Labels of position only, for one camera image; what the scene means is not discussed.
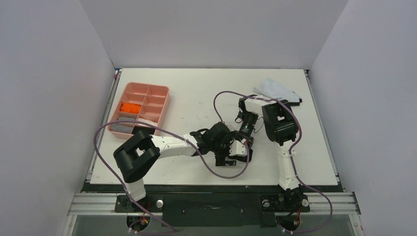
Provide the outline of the orange underwear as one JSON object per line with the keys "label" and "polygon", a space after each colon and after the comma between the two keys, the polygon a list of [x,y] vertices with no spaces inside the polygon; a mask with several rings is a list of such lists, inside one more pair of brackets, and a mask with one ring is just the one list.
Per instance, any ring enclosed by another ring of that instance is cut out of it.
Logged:
{"label": "orange underwear", "polygon": [[120,111],[124,113],[130,113],[130,114],[139,114],[141,107],[142,106],[139,104],[122,102]]}

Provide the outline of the black underwear beige waistband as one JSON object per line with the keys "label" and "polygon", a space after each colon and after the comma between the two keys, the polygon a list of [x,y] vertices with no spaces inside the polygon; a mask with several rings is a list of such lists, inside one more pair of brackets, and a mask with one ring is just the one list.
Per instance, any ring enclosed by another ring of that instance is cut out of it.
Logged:
{"label": "black underwear beige waistband", "polygon": [[228,158],[232,160],[240,161],[240,162],[248,162],[248,161],[250,162],[252,160],[252,155],[251,154],[249,156],[234,155],[234,156],[229,156]]}

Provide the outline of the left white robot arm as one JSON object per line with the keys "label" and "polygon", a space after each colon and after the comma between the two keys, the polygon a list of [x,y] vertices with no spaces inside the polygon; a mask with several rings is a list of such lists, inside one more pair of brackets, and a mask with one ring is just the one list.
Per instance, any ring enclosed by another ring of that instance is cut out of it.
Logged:
{"label": "left white robot arm", "polygon": [[212,152],[217,165],[235,165],[234,158],[247,158],[244,141],[223,123],[210,129],[204,128],[190,133],[169,137],[156,136],[139,131],[117,148],[113,157],[121,171],[127,204],[134,211],[146,207],[147,198],[144,176],[158,159],[174,156],[199,156]]}

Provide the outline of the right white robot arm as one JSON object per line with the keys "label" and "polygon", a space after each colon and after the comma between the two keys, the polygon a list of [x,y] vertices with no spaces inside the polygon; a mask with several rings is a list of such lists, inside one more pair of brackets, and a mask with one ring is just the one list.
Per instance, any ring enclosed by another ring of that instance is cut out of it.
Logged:
{"label": "right white robot arm", "polygon": [[293,157],[284,149],[284,143],[294,142],[298,133],[298,126],[290,114],[292,111],[290,103],[286,99],[278,103],[274,100],[242,97],[238,101],[238,107],[237,119],[242,120],[239,133],[251,137],[257,120],[262,118],[266,136],[278,145],[278,185],[281,188],[281,193],[277,197],[279,207],[283,211],[299,208],[302,202],[302,194],[298,190],[300,182],[293,167]]}

